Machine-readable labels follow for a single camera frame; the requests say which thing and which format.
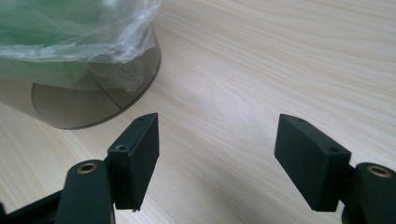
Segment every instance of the light wood surface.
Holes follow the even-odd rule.
[[[363,161],[396,170],[396,1],[164,0],[162,67],[122,115],[53,129],[0,105],[8,212],[63,187],[67,170],[158,112],[161,156],[142,210],[118,223],[341,223],[312,212],[274,158],[280,113]]]

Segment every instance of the cylindrical container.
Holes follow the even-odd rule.
[[[0,74],[8,73],[7,77],[12,77],[9,74],[14,71],[32,76],[63,73],[73,83],[71,87],[59,87],[17,78],[0,79],[0,102],[55,128],[80,129],[102,123],[136,102],[154,80],[161,61],[160,47],[154,39],[155,47],[128,63],[35,63],[0,59]]]

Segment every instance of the plastic bag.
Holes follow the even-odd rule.
[[[161,0],[1,0],[0,58],[127,63],[154,45]]]

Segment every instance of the crumpled plastic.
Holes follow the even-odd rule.
[[[161,2],[1,0],[0,78],[73,88],[90,63],[128,63],[155,46]]]

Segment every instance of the wood grain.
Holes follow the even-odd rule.
[[[118,223],[341,223],[312,212],[274,158],[280,113],[306,119],[363,161],[396,170],[396,2],[164,0],[157,79],[122,115],[53,129],[0,105],[0,201],[9,211],[103,159],[159,112],[161,157],[142,210]]]

